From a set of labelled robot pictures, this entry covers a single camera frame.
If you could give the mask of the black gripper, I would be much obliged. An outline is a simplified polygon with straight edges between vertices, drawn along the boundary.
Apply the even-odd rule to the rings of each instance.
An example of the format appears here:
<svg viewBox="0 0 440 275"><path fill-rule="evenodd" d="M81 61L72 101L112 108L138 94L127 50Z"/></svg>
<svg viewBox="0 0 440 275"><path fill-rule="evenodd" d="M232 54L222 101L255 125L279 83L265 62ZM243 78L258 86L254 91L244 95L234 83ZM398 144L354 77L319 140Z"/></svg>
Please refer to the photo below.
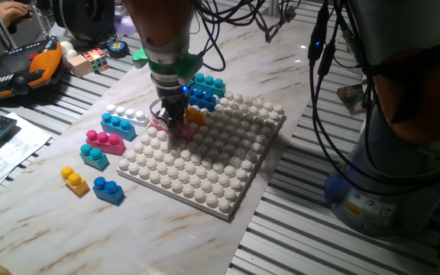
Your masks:
<svg viewBox="0 0 440 275"><path fill-rule="evenodd" d="M162 109L157 113L159 124L165 131L178 132L185 121L186 108L189 105L189 88L187 86L175 89L157 87L157 96L163 97Z"/></svg>

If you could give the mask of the person hand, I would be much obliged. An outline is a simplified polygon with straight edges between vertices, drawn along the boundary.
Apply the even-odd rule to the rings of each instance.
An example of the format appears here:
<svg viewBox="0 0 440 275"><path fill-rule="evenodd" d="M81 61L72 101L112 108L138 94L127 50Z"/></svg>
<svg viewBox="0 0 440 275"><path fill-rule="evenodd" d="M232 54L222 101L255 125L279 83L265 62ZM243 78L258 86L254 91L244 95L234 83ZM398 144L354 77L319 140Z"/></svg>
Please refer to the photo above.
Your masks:
<svg viewBox="0 0 440 275"><path fill-rule="evenodd" d="M21 2L0 2L0 18L6 27L21 23L24 19L32 20L33 12Z"/></svg>

